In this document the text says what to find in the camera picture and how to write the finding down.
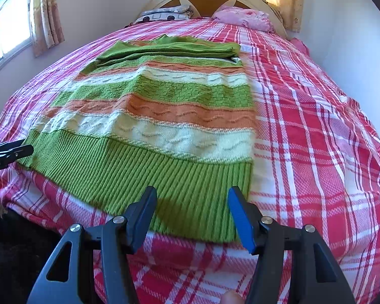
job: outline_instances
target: plaid bedsheet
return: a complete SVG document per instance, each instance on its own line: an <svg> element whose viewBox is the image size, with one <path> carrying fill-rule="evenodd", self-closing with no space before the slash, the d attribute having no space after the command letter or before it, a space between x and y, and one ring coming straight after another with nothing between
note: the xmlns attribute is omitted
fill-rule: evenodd
<svg viewBox="0 0 380 304"><path fill-rule="evenodd" d="M65 56L7 102L0 143L27 136L39 113L85 64L116 40L192 35L241 44L256 105L254 172L249 201L294 227L313 224L329 244L358 303L380 290L380 139L357 102L286 40L197 19L140 24L114 32ZM110 219L36 172L17 164L0 172L2 203L63 233L72 223ZM130 268L141 303L217 303L249 290L256 257L239 244L213 244L149 232ZM95 280L104 296L100 258ZM291 254L284 256L280 303L287 302Z"/></svg>

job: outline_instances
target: silver screw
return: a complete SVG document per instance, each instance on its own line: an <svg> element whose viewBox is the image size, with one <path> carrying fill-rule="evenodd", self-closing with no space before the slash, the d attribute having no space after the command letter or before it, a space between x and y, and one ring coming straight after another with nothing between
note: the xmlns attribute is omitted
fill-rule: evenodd
<svg viewBox="0 0 380 304"><path fill-rule="evenodd" d="M78 230L80 230L81 226L80 224L73 224L71 227L70 227L70 230L72 232L77 232Z"/></svg>
<svg viewBox="0 0 380 304"><path fill-rule="evenodd" d="M112 221L116 224L124 223L125 217L124 216L116 216L112 219Z"/></svg>
<svg viewBox="0 0 380 304"><path fill-rule="evenodd" d="M307 232L309 233L314 233L315 232L315 227L311 224L308 224L308 225L305 225L304 227L306 229Z"/></svg>
<svg viewBox="0 0 380 304"><path fill-rule="evenodd" d="M262 223L266 225L270 225L271 223L273 223L273 218L269 216L263 216Z"/></svg>

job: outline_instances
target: green ribbed hem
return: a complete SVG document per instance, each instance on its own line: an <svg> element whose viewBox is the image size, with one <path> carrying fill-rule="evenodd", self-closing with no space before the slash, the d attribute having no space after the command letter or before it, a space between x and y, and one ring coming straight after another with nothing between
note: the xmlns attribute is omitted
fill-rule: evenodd
<svg viewBox="0 0 380 304"><path fill-rule="evenodd" d="M235 240L227 193L231 186L249 192L251 162L197 163L63 130L32 130L25 144L32 144L35 153L19 160L21 165L94 207L120 214L152 185L158 207L151 230L203 241Z"/></svg>

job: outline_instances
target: bedspread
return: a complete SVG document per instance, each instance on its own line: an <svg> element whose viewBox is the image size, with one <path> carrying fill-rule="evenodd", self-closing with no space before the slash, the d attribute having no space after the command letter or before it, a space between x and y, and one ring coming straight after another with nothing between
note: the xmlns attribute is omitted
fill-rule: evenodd
<svg viewBox="0 0 380 304"><path fill-rule="evenodd" d="M162 34L241 45L256 108L249 201L281 224L313 224L357 302L369 303L380 290L380 139L358 103L279 36L209 19L146 23L114 32L65 56L12 95L0 118L0 143L25 138L62 88L116 40ZM74 222L94 226L111 218L17 163L0 171L0 186L4 205L60 233ZM130 257L141 303L217 303L228 289L245 297L255 264L256 257L237 243L153 232ZM290 271L286 252L280 303L287 302ZM98 256L95 281L104 296Z"/></svg>

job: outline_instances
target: white wall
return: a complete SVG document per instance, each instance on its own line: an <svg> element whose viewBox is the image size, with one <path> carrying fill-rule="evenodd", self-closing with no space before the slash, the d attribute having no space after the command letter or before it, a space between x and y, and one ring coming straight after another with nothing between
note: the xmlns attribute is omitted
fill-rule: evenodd
<svg viewBox="0 0 380 304"><path fill-rule="evenodd" d="M149 0L58 0L65 42L35 58L32 47L0 69L0 114L9 97L36 74L73 50L123 28Z"/></svg>
<svg viewBox="0 0 380 304"><path fill-rule="evenodd" d="M305 0L311 57L356 99L380 136L380 12L372 0Z"/></svg>

